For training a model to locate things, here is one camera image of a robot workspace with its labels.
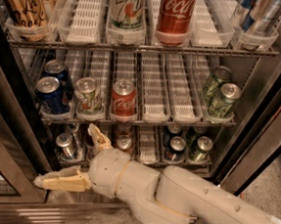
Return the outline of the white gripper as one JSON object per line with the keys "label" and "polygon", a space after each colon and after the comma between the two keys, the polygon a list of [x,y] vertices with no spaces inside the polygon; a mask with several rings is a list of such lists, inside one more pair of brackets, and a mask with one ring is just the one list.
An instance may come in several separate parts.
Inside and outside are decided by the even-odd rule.
{"label": "white gripper", "polygon": [[158,170],[132,160],[127,153],[112,148],[111,140],[94,123],[89,124],[88,134],[93,140],[95,152],[99,153],[90,161],[88,173],[76,165],[38,175],[34,179],[34,185],[49,191],[81,193],[92,186],[95,193],[122,201],[141,197],[146,188],[152,190],[146,196],[154,194],[160,176]]}

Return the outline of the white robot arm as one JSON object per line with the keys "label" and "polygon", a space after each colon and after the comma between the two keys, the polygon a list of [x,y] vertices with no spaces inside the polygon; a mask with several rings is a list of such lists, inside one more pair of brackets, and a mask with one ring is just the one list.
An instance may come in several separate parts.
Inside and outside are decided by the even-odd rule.
{"label": "white robot arm", "polygon": [[93,123],[96,155],[89,169],[67,167],[34,179],[47,190],[83,192],[92,189],[110,199],[127,203],[143,224],[190,224],[196,215],[210,224],[281,224],[277,217],[216,187],[204,178],[179,166],[158,171],[139,163],[112,146],[111,141]]}

